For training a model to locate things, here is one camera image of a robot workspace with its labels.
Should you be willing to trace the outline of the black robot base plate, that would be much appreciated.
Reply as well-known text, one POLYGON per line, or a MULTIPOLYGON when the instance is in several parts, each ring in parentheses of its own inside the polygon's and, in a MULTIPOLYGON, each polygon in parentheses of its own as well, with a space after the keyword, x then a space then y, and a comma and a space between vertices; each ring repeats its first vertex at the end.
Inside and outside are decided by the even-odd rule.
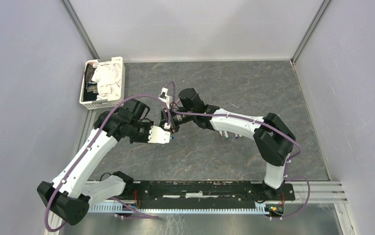
POLYGON ((292 184, 271 189, 259 181, 148 181, 126 185, 118 198, 140 209, 252 209, 264 202, 296 199, 292 184))

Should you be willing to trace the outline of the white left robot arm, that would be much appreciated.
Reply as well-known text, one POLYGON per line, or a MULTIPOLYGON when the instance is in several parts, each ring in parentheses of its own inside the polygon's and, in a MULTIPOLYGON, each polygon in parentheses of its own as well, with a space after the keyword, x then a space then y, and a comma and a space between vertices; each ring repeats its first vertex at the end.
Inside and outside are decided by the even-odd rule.
POLYGON ((93 206, 119 196, 129 199, 134 187, 117 175, 92 186, 86 182, 105 155, 123 138, 131 143, 148 143, 154 122, 142 118, 149 107, 136 99, 125 99, 110 111, 101 113, 96 119, 86 143, 71 162, 51 182, 42 181, 37 193, 46 207, 44 220, 50 232, 62 228, 49 225, 49 214, 53 213, 65 224, 76 225, 93 206))

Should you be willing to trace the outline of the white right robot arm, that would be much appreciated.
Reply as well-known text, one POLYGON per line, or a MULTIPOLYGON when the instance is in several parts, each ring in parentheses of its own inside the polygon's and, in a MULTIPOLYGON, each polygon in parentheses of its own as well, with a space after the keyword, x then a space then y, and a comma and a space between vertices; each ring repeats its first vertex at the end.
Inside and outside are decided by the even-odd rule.
POLYGON ((161 127, 172 134, 179 131, 180 125, 193 122, 199 128, 218 131, 221 135, 231 132, 254 140, 260 155, 266 161, 263 195, 269 200, 275 200, 282 194, 286 162, 293 147, 298 144, 278 115, 269 113, 264 117, 253 117, 232 113, 218 106, 205 104, 193 88, 179 93, 182 106, 177 110, 172 108, 173 100, 166 87, 162 88, 159 99, 167 105, 162 111, 161 127))

